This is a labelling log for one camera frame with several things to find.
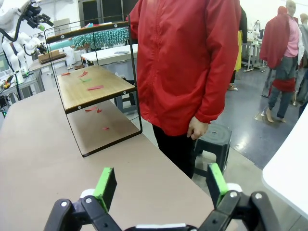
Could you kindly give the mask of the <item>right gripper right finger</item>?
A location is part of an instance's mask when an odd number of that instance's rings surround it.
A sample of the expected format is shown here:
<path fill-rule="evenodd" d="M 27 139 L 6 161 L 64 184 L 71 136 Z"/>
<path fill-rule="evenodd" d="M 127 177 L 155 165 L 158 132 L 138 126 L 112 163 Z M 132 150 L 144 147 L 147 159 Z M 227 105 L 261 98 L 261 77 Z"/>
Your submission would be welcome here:
<path fill-rule="evenodd" d="M 230 189 L 216 163 L 207 167 L 206 184 L 214 205 L 198 230 L 225 231 L 232 220 L 240 220 L 248 231 L 279 231 L 278 218 L 265 192 L 246 195 Z"/>

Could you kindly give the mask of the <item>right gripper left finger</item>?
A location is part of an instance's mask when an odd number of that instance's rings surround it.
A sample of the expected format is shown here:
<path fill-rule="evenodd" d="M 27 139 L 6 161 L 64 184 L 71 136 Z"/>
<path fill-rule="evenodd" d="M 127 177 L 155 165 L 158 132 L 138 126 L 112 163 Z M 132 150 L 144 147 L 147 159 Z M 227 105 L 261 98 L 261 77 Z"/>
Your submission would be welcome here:
<path fill-rule="evenodd" d="M 109 215 L 117 181 L 112 167 L 106 167 L 90 195 L 76 202 L 57 200 L 50 212 L 44 230 L 79 231 L 84 225 L 92 225 L 97 231 L 119 231 L 121 228 Z"/>

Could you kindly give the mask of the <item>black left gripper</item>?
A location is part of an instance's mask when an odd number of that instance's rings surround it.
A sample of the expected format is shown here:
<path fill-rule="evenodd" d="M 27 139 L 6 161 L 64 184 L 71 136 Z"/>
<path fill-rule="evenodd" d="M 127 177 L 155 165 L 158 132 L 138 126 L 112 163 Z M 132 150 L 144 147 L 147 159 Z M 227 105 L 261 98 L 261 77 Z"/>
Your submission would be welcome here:
<path fill-rule="evenodd" d="M 51 18 L 46 14 L 39 14 L 41 12 L 41 7 L 38 4 L 29 4 L 24 11 L 24 19 L 27 21 L 27 24 L 31 27 L 35 27 L 40 31 L 45 30 L 44 23 L 49 26 L 53 26 L 54 23 L 51 21 Z"/>

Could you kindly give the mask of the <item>person's left hand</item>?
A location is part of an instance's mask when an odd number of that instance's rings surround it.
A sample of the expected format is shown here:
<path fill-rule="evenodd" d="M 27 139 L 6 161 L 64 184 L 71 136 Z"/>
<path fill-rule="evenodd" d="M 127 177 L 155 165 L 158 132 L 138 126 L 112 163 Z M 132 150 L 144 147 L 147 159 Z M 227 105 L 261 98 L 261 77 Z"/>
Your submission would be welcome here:
<path fill-rule="evenodd" d="M 192 140 L 197 140 L 207 132 L 208 126 L 208 123 L 203 123 L 196 117 L 193 117 L 188 125 L 187 137 Z"/>

